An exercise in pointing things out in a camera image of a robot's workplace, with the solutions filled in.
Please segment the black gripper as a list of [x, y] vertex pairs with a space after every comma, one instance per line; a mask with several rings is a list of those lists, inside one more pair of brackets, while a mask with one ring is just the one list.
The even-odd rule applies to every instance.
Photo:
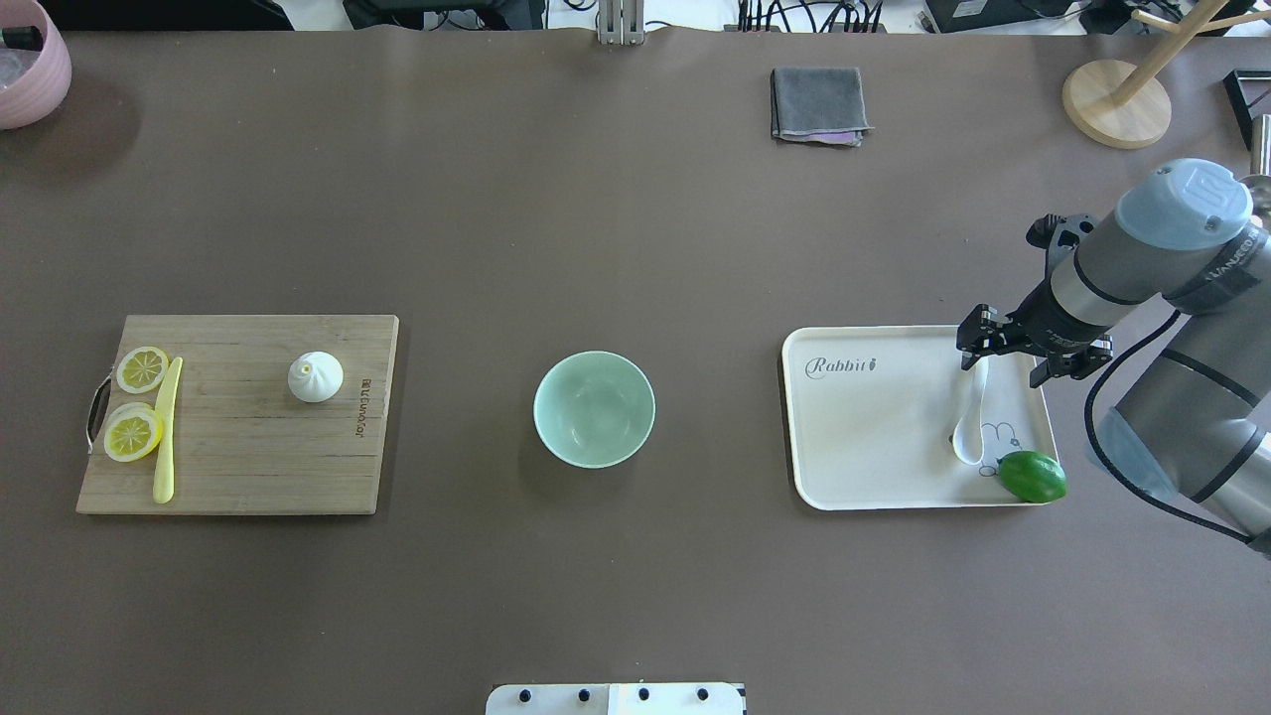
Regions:
[[1111, 338], [1098, 337], [1098, 326], [1063, 309], [1049, 281], [1037, 284], [1021, 309], [1007, 317], [990, 305], [976, 305], [958, 325], [956, 347], [963, 371], [990, 356], [1026, 353], [1043, 358], [1030, 372], [1031, 389], [1040, 389], [1050, 378], [1088, 378], [1115, 354]]

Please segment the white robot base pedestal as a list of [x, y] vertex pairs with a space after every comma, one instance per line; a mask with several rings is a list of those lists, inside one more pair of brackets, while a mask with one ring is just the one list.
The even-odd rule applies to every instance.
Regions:
[[730, 682], [609, 682], [503, 685], [486, 714], [746, 714], [744, 685]]

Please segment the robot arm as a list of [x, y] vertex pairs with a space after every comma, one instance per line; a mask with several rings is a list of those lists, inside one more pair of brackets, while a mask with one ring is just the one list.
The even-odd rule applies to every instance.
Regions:
[[[989, 356], [1037, 358], [1033, 386], [1088, 378], [1083, 422], [1093, 458], [1167, 514], [1268, 555], [1268, 230], [1252, 187], [1219, 164], [1166, 163], [1102, 220], [1046, 215], [1026, 235], [1043, 279], [1014, 311], [976, 305], [956, 331], [962, 370]], [[1112, 326], [1162, 298], [1171, 331], [1139, 378], [1094, 415], [1099, 389], [1134, 356]]]

